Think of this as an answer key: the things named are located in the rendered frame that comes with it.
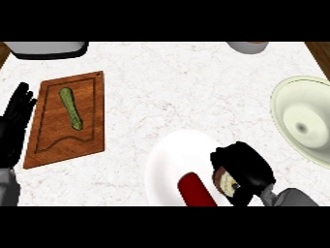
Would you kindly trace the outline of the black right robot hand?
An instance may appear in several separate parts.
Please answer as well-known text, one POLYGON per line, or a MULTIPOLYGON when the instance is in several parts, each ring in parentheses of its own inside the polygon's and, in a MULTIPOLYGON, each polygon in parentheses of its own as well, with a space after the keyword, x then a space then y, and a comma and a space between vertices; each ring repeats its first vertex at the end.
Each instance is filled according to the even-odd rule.
POLYGON ((240 185, 231 198, 226 197, 233 206, 246 206, 254 196, 276 183, 267 161, 252 147, 236 141, 227 147, 218 147, 211 153, 212 173, 220 167, 229 171, 240 185))

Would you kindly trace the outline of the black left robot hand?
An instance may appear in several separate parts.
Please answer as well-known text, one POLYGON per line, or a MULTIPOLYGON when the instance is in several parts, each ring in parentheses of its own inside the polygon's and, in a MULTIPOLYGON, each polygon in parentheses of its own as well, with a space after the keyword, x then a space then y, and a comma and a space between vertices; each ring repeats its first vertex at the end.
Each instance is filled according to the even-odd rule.
POLYGON ((28 84, 21 82, 0 115, 0 169, 10 169, 21 159, 25 128, 35 102, 28 84))

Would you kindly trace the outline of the white plate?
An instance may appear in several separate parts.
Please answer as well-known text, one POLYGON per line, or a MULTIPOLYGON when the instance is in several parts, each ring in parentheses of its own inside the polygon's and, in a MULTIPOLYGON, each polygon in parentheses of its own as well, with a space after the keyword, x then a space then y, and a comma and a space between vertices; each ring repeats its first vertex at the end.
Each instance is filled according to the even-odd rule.
POLYGON ((150 205, 187 206, 180 196, 177 183, 189 172, 199 175, 215 206, 230 204, 212 184, 211 153, 218 147, 221 147, 218 142, 198 131, 175 131, 164 137, 152 150, 145 173, 150 205))

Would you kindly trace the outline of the pale cream bowl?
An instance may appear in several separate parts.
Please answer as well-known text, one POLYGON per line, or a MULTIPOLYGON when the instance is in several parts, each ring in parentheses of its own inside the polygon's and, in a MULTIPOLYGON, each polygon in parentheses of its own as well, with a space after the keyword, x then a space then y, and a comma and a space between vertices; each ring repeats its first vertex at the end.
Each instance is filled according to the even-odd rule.
POLYGON ((295 150, 330 170, 330 81, 289 77, 274 87, 270 113, 295 150))

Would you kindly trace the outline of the brown wooden cutting board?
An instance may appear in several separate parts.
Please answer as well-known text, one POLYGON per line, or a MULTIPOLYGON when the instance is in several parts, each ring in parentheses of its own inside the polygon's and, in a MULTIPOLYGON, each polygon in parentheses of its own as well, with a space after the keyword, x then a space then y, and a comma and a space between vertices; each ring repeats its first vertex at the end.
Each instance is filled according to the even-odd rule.
POLYGON ((24 156, 24 168, 62 162, 105 150, 105 74, 89 74, 44 80, 40 83, 37 105, 24 156), (83 129, 71 120, 59 91, 72 90, 83 129))

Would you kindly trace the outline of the dark red pepper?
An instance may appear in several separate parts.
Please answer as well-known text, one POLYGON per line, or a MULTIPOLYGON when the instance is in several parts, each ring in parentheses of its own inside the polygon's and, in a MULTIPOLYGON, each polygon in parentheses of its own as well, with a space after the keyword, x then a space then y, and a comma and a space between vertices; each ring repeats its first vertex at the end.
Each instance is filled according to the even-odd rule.
POLYGON ((177 183, 181 199, 187 206, 215 206, 211 193, 196 173, 186 173, 177 183))

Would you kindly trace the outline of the green cucumber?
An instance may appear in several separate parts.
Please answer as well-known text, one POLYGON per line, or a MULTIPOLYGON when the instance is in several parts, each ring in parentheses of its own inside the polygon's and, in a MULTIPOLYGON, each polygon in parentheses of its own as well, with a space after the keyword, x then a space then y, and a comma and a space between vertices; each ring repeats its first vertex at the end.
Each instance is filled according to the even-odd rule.
POLYGON ((65 106, 69 120, 71 120, 71 127, 80 131, 83 129, 83 120, 77 111, 75 107, 75 101, 74 101, 74 95, 72 90, 68 87, 63 87, 59 91, 59 97, 62 100, 62 104, 65 106))

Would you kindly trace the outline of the white and black appliance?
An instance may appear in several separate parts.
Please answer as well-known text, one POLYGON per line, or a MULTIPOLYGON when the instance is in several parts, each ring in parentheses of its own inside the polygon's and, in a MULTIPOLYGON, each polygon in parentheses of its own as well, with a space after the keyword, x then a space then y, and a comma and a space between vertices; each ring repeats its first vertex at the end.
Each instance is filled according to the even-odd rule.
POLYGON ((55 60, 80 57, 87 42, 6 42, 13 55, 24 60, 55 60))

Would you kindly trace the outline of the pale grey round container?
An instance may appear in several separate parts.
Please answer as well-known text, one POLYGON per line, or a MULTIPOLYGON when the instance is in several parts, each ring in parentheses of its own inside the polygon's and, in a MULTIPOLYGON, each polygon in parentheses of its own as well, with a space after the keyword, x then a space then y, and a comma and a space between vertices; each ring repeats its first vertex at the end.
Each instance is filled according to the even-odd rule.
POLYGON ((243 54, 258 54, 264 51, 268 42, 229 42, 227 44, 243 54))

